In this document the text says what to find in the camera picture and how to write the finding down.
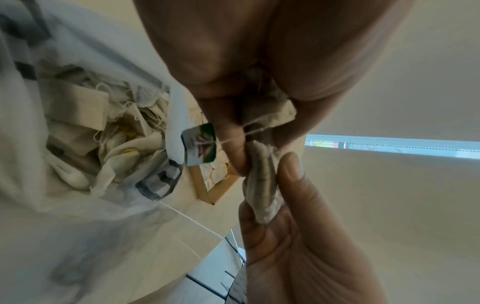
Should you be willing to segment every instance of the human hand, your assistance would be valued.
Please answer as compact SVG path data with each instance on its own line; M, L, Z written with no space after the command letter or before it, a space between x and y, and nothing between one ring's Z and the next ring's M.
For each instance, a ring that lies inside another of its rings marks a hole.
M387 303L368 260L294 153L281 159L277 179L286 206L268 225L255 221L247 202L239 208L249 304Z
M247 175L238 98L271 76L297 109L277 148L307 133L372 65L414 0L135 0L172 76Z

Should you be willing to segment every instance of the tea bag tag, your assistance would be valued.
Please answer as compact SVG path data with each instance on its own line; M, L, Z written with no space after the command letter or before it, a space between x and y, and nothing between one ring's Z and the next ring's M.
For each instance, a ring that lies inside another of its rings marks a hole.
M181 133L188 167L211 163L217 156L217 143L212 124L203 124Z

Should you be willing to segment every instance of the fingernail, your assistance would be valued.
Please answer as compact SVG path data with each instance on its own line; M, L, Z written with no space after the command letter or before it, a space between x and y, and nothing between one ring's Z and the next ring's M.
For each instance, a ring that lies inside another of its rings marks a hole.
M295 153L289 154L286 170L289 178L293 181L300 180L305 175L304 166L302 165L299 156Z

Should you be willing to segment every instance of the blue light strip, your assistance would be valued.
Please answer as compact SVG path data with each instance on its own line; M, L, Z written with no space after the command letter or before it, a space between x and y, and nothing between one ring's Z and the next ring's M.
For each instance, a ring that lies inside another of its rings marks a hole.
M308 134L306 146L480 159L480 142Z

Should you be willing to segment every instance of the tiled floor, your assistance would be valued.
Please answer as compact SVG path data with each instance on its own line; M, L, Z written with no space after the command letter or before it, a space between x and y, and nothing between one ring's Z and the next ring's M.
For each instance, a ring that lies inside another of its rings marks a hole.
M230 241L233 239L232 233L228 239ZM225 271L236 275L239 269L240 259L229 243L223 240L189 275L225 295L227 291L222 283L230 287L234 280ZM220 297L183 277L131 304L220 304L224 302Z

